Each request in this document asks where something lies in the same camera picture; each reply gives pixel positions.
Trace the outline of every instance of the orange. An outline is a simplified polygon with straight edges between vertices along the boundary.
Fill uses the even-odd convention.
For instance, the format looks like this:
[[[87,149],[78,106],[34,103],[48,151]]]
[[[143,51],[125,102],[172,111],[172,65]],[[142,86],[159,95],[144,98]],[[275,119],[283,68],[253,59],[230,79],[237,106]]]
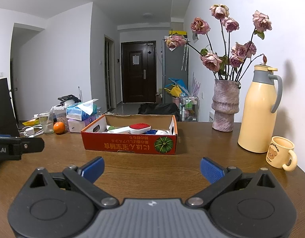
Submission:
[[[54,124],[53,130],[56,134],[62,134],[66,130],[66,126],[63,122],[58,121]]]

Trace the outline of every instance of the refrigerator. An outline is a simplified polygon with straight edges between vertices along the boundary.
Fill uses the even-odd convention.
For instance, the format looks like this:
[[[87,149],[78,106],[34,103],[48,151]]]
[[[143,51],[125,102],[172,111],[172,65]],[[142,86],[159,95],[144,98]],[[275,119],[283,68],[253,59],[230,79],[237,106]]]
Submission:
[[[168,78],[182,79],[188,88],[188,64],[187,67],[182,67],[182,58],[184,54],[184,47],[177,47],[171,51],[163,39],[162,44],[162,101],[165,103],[172,103],[172,97],[164,90],[164,87],[168,84],[172,84]]]

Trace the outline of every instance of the thermos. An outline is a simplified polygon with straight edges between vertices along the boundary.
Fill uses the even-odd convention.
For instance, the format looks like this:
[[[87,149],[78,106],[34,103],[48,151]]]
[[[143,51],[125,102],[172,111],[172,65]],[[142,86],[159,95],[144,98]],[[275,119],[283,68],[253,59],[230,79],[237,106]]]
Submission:
[[[264,65],[254,66],[238,140],[239,145],[248,151],[265,153],[269,148],[283,91],[282,78],[273,73],[277,70]],[[278,81],[277,94],[274,80]]]

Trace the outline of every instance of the mug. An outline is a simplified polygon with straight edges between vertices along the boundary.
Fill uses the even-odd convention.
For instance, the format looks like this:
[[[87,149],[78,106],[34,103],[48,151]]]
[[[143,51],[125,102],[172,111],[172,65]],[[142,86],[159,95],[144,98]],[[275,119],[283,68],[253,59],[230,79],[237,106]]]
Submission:
[[[267,163],[276,168],[283,168],[285,171],[294,171],[297,166],[297,156],[293,151],[294,147],[293,142],[286,138],[272,137],[266,155]]]

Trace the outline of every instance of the wall outlet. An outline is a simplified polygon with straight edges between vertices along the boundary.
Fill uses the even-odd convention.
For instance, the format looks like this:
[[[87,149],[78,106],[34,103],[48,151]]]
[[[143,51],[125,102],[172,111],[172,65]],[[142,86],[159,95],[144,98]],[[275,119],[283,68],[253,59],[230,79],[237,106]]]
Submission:
[[[212,112],[209,112],[209,122],[214,121],[214,114]]]

